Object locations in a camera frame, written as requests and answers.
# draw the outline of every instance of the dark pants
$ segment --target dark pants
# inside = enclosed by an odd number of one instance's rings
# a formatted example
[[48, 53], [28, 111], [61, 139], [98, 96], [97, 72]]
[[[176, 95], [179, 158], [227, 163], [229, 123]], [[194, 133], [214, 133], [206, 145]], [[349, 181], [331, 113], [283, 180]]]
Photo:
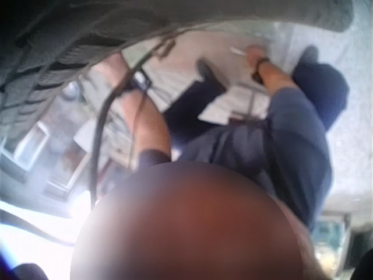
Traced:
[[[301, 64], [295, 68], [293, 79], [328, 130], [346, 108], [349, 86], [342, 74], [327, 64]], [[223, 93], [214, 83], [196, 81], [164, 112], [173, 147], [182, 149], [189, 141], [220, 126], [201, 121], [198, 116]]]

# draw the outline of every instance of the forearm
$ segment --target forearm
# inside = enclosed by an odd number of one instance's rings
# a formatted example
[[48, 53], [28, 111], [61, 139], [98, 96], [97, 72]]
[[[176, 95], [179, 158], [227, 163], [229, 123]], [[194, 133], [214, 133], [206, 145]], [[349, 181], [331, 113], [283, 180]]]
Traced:
[[142, 99], [143, 93], [133, 90], [121, 100], [124, 119], [135, 136], [135, 152], [154, 149], [171, 156], [170, 134], [163, 116], [149, 97], [141, 105]]
[[259, 74], [263, 79], [268, 93], [273, 96], [279, 89], [298, 88], [292, 78], [271, 62], [264, 62], [259, 67]]

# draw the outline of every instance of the tire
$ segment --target tire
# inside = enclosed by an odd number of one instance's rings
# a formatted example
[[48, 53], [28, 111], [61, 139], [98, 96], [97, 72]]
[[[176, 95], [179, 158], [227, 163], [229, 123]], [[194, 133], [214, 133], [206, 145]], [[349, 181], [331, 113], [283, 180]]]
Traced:
[[0, 6], [0, 130], [14, 145], [61, 88], [140, 40], [252, 17], [341, 32], [353, 18], [351, 0], [5, 0]]

